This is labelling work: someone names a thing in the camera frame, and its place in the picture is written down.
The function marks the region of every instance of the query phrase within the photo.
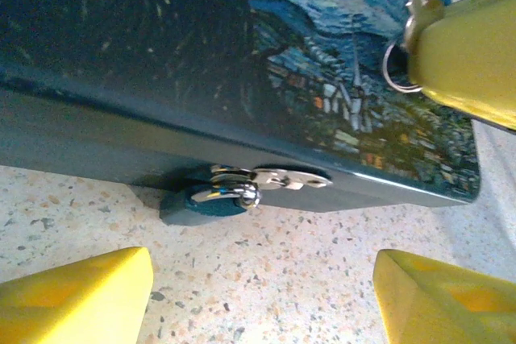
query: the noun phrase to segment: yellow object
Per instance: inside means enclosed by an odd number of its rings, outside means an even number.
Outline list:
[[[396,250],[373,280],[391,344],[516,343],[516,284]]]
[[[136,342],[152,287],[130,247],[0,284],[1,344]]]
[[[516,0],[462,0],[425,28],[410,78],[433,100],[516,130]]]

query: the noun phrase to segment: latch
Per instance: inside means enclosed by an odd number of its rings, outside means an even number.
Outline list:
[[[194,226],[212,222],[217,217],[243,213],[257,207],[262,190],[293,189],[303,186],[320,189],[331,185],[331,180],[311,172],[281,168],[247,170],[226,165],[210,168],[209,179],[196,173],[186,189],[170,193],[161,203],[160,217],[167,224]]]

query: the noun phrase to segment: printed artwork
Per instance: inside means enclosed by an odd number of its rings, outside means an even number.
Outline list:
[[[0,58],[470,197],[469,119],[380,73],[406,2],[0,0]]]

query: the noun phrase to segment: key ring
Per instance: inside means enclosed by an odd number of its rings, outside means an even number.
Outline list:
[[[387,69],[387,64],[389,63],[390,53],[393,50],[394,46],[396,46],[396,41],[394,40],[385,50],[384,59],[381,62],[381,73],[384,76],[385,81],[389,84],[391,88],[397,90],[401,93],[417,93],[422,90],[422,87],[419,85],[411,85],[411,86],[402,86],[398,85],[396,82],[392,80],[389,75],[389,70]]]

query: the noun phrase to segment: speckled floor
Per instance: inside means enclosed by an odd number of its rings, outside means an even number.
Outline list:
[[[516,282],[516,137],[476,125],[474,205],[315,214],[261,207],[165,226],[163,193],[0,167],[0,281],[129,246],[155,281],[139,343],[382,343],[378,250],[398,248]]]

